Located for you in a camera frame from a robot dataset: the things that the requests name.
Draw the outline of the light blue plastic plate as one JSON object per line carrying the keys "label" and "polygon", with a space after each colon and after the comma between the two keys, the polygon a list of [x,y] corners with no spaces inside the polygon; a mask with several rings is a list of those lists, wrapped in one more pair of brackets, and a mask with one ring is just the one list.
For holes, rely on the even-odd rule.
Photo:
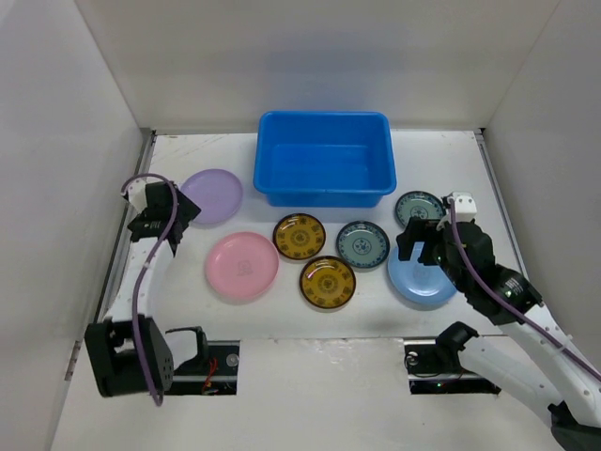
{"label": "light blue plastic plate", "polygon": [[423,244],[414,245],[409,260],[399,259],[395,246],[387,262],[387,272],[393,289],[411,307],[434,310],[443,307],[457,293],[455,286],[439,266],[425,266],[418,261]]}

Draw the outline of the purple plastic plate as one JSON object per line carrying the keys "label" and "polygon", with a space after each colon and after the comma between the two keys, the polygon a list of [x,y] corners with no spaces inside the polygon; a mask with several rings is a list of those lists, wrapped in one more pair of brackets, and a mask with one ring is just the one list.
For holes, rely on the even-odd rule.
{"label": "purple plastic plate", "polygon": [[193,223],[212,226],[227,221],[238,210],[243,187],[233,173],[219,168],[200,171],[188,177],[179,190],[199,209]]}

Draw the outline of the pink plastic plate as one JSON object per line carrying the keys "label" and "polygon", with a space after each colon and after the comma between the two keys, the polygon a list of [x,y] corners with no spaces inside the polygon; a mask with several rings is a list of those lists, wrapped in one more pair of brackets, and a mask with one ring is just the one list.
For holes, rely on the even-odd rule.
{"label": "pink plastic plate", "polygon": [[209,285],[237,302],[254,300],[270,289],[279,271],[273,243],[254,232],[236,232],[219,240],[205,260]]}

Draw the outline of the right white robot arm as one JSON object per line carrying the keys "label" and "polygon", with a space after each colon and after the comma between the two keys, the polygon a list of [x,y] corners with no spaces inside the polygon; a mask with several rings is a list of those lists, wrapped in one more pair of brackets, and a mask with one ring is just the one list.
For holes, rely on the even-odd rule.
{"label": "right white robot arm", "polygon": [[473,221],[411,218],[396,243],[401,261],[421,244],[419,262],[440,268],[468,304],[535,364],[513,360],[457,321],[436,338],[438,365],[476,373],[515,397],[549,427],[562,449],[599,449],[599,370],[561,330],[528,279],[496,261],[491,238]]}

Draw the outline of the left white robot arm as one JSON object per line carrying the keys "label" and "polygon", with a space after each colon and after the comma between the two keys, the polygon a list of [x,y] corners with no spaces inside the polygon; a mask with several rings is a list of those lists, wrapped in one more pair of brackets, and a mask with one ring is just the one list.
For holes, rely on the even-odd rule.
{"label": "left white robot arm", "polygon": [[127,262],[113,303],[87,325],[85,346],[102,397],[148,393],[161,405],[178,369],[198,372],[210,363],[201,327],[162,331],[153,315],[183,233],[201,210],[167,179],[131,179],[121,193],[136,211]]}

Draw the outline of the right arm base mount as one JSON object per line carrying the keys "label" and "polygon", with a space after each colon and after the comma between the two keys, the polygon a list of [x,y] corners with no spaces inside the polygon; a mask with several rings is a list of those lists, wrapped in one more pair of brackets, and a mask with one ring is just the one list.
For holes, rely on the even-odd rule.
{"label": "right arm base mount", "polygon": [[404,341],[404,366],[412,395],[498,395],[501,388],[463,368],[434,338]]}

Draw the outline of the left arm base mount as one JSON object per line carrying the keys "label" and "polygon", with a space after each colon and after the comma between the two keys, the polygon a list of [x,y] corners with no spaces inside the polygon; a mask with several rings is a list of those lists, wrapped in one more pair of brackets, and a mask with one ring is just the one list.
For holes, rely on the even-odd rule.
{"label": "left arm base mount", "polygon": [[208,356],[183,363],[166,397],[234,396],[238,391],[239,341],[209,341]]}

